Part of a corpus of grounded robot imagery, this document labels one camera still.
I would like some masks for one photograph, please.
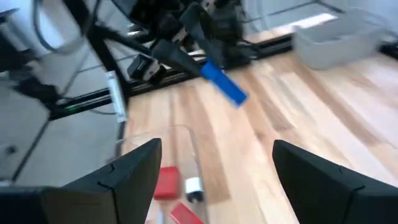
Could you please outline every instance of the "red object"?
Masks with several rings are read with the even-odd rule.
[[[180,174],[176,167],[162,167],[155,189],[155,200],[175,200],[180,192]]]
[[[170,212],[170,217],[172,217],[177,224],[203,224],[203,222],[181,202]]]

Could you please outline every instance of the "transparent box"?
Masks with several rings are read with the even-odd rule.
[[[153,138],[161,138],[162,140],[161,167],[176,166],[178,168],[180,173],[180,197],[171,201],[156,201],[152,199],[146,223],[175,223],[169,214],[179,202],[187,206],[203,223],[208,223],[205,189],[197,153],[198,148],[195,133],[186,126],[176,125],[128,137],[117,144],[121,148],[122,153],[126,154]],[[195,177],[199,177],[200,179],[203,201],[198,202],[194,200],[191,203],[188,201],[187,194],[185,193],[185,181]]]

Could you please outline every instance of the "black cable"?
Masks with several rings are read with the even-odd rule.
[[[82,43],[84,43],[84,36],[88,33],[88,31],[91,29],[91,27],[94,25],[96,21],[96,15],[98,12],[98,9],[100,8],[102,0],[96,0],[93,12],[90,14],[89,18],[85,22],[85,25],[81,29],[81,35],[76,38],[75,40],[71,41],[68,44],[65,44],[64,46],[61,46],[59,48],[52,47],[43,37],[42,32],[40,30],[40,13],[39,13],[39,5],[41,0],[33,0],[33,12],[32,12],[32,17],[33,17],[33,28],[34,32],[39,39],[40,44],[46,48],[47,50],[54,52],[56,54],[62,54],[62,55],[69,55],[74,53],[76,50],[78,50]]]

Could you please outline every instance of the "gray plastic bin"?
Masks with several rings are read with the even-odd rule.
[[[328,69],[376,53],[385,34],[383,18],[352,9],[324,24],[294,27],[293,46],[298,57],[313,69]]]

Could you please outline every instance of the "wooden plank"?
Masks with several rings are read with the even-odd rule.
[[[292,25],[250,40],[289,33]],[[274,140],[398,186],[397,74],[396,62],[382,55],[323,72],[293,53],[276,55],[229,73],[249,94],[241,108],[203,79],[131,98],[126,136],[176,124],[195,133],[210,223],[298,223],[274,167]],[[192,160],[181,146],[188,137],[175,134],[181,139],[165,144],[177,153],[166,160]]]

